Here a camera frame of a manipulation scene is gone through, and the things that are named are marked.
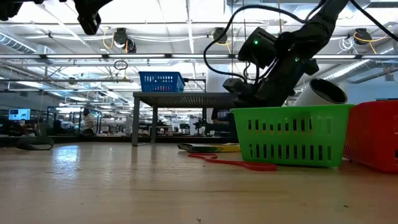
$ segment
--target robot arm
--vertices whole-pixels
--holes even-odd
[[[311,58],[329,42],[338,15],[348,1],[324,1],[320,11],[301,29],[284,32],[277,39],[258,27],[243,44],[238,59],[270,69],[264,79],[256,81],[258,84],[226,80],[224,87],[239,96],[236,107],[282,106],[289,95],[294,95],[294,86],[301,76],[319,70]]]
[[[6,21],[16,16],[24,2],[43,4],[45,0],[1,0],[0,20]],[[78,21],[87,35],[95,35],[101,24],[98,14],[99,9],[113,0],[74,0],[76,10],[79,13]]]

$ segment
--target table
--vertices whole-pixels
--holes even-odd
[[[219,108],[233,107],[233,96],[230,93],[144,93],[135,92],[132,120],[131,144],[138,146],[139,105],[146,103],[153,109],[152,129],[156,129],[158,108]],[[156,132],[150,134],[150,141],[155,142]]]

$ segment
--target blue basket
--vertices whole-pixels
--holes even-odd
[[[185,82],[179,72],[139,72],[143,92],[184,92]]]

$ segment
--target green basket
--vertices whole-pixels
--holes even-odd
[[[233,109],[243,160],[338,167],[353,106]]]

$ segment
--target wooden table surface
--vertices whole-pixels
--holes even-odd
[[[1,223],[397,222],[398,176],[348,162],[278,169],[210,164],[175,144],[0,149]]]

